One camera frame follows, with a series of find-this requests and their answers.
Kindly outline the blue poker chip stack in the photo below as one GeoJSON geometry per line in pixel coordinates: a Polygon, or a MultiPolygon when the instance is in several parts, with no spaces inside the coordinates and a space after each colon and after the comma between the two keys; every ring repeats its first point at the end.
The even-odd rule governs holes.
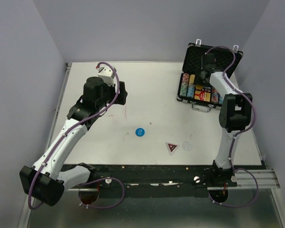
{"type": "Polygon", "coordinates": [[[187,97],[194,98],[195,85],[189,85],[187,89],[187,97]]]}

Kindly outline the red playing card deck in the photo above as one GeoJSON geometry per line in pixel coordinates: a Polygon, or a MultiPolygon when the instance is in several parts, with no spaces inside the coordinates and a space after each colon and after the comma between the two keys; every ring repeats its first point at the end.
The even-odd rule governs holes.
{"type": "Polygon", "coordinates": [[[194,99],[210,102],[211,101],[211,92],[209,90],[195,90],[194,99]]]}

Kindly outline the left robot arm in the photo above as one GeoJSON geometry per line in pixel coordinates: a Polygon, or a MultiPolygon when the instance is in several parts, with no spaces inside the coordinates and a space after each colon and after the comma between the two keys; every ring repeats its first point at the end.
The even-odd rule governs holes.
{"type": "Polygon", "coordinates": [[[23,166],[19,172],[23,190],[30,199],[54,206],[65,191],[77,185],[90,188],[98,182],[92,165],[82,162],[67,171],[62,171],[62,167],[95,121],[111,105],[124,105],[127,95],[124,82],[108,84],[98,76],[86,80],[83,94],[70,108],[56,139],[32,166],[23,166]]]}

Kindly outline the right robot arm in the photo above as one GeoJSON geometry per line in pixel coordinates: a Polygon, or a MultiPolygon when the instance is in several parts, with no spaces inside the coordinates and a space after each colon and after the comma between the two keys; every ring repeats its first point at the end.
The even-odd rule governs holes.
{"type": "Polygon", "coordinates": [[[234,172],[233,159],[242,133],[251,122],[252,96],[239,90],[228,78],[226,71],[219,69],[213,53],[205,53],[201,57],[201,67],[196,70],[194,79],[196,87],[212,86],[223,98],[219,113],[219,124],[222,137],[218,154],[213,161],[209,181],[220,186],[227,176],[234,172]]]}

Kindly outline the yellow chip row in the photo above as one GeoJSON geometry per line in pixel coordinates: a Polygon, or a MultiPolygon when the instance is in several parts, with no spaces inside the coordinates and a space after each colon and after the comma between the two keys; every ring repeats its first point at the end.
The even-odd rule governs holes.
{"type": "Polygon", "coordinates": [[[194,79],[195,79],[195,75],[194,74],[190,75],[189,86],[194,86],[194,79]]]}

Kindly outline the red white chip row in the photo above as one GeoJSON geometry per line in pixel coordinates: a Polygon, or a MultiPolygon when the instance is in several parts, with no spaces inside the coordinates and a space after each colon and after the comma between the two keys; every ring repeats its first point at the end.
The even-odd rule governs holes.
{"type": "Polygon", "coordinates": [[[186,97],[187,90],[188,90],[188,84],[189,84],[189,78],[190,78],[189,74],[183,73],[182,79],[181,79],[180,96],[186,97]]]}

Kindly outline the blue round button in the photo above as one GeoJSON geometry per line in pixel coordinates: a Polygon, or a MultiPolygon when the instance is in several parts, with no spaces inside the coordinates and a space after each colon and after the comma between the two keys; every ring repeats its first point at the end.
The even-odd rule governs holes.
{"type": "Polygon", "coordinates": [[[145,130],[143,128],[137,128],[135,130],[135,134],[138,137],[143,137],[145,135],[145,130]]]}

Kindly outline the clear round button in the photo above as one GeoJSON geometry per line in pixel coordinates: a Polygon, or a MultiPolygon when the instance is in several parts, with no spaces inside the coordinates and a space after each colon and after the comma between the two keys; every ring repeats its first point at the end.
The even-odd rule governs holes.
{"type": "Polygon", "coordinates": [[[182,144],[182,147],[184,150],[186,151],[190,151],[192,149],[192,144],[191,142],[189,141],[185,141],[183,144],[182,144]]]}

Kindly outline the triangular all-in marker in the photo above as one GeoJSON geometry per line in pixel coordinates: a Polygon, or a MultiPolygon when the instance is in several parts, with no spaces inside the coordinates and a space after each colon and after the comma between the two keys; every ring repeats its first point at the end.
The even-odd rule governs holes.
{"type": "Polygon", "coordinates": [[[170,142],[166,142],[166,146],[168,148],[170,155],[172,155],[177,150],[177,148],[179,147],[178,144],[174,144],[174,143],[170,143],[170,142]]]}

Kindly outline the right aluminium extrusion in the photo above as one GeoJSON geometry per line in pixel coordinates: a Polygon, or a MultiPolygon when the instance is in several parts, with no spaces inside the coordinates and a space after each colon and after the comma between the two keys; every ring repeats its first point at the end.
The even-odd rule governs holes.
{"type": "Polygon", "coordinates": [[[273,170],[232,169],[217,171],[203,180],[202,186],[208,190],[254,190],[278,189],[279,181],[273,170]]]}

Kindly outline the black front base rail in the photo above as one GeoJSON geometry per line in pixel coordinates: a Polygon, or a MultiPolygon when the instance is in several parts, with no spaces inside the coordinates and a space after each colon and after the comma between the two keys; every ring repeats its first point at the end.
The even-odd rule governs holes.
{"type": "Polygon", "coordinates": [[[207,197],[210,189],[235,187],[232,170],[215,170],[211,165],[104,165],[95,164],[91,180],[76,185],[79,192],[100,191],[102,198],[207,197]]]}

